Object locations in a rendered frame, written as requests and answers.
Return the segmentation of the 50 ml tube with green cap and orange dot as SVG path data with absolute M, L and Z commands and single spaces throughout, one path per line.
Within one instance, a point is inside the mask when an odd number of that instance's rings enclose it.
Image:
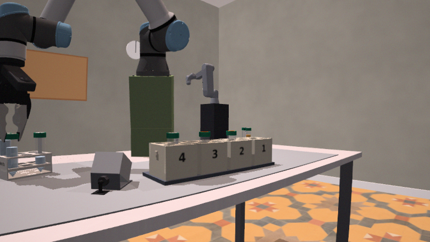
M 211 132 L 209 132 L 209 131 L 200 131 L 199 132 L 200 142 L 209 142 L 210 136 L 211 136 Z

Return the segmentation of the beige bucket adapter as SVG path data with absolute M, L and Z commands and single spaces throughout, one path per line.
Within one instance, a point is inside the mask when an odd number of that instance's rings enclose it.
M 227 169 L 232 170 L 252 166 L 252 140 L 212 140 L 228 142 Z
M 197 144 L 149 143 L 149 174 L 165 181 L 197 176 Z
M 272 162 L 272 138 L 239 137 L 236 139 L 252 140 L 252 165 Z
M 183 141 L 197 144 L 197 173 L 200 175 L 227 171 L 226 141 Z

